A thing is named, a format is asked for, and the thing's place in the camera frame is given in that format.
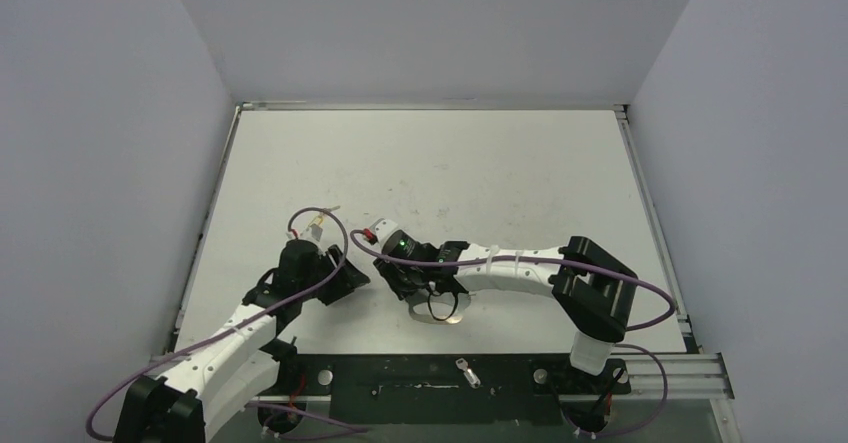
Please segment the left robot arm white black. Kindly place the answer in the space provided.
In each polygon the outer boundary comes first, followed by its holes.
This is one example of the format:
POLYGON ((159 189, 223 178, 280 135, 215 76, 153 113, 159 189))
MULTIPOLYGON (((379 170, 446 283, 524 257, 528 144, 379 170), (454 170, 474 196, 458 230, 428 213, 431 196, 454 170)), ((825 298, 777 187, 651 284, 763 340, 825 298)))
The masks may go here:
POLYGON ((290 391, 298 351, 280 334, 304 302, 329 306, 369 281, 338 246, 289 241, 211 337, 160 375, 143 372, 129 384, 113 441, 206 442, 263 391, 290 391))

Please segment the silver carabiner keyring with rings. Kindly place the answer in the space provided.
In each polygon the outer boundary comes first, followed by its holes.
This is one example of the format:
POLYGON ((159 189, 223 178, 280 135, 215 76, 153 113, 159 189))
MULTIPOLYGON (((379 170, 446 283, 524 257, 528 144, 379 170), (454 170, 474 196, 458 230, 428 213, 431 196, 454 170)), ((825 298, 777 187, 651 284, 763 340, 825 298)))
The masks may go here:
POLYGON ((417 322, 434 325, 454 325, 462 321, 471 298, 465 293, 432 295, 419 292, 405 299, 409 316, 417 322))

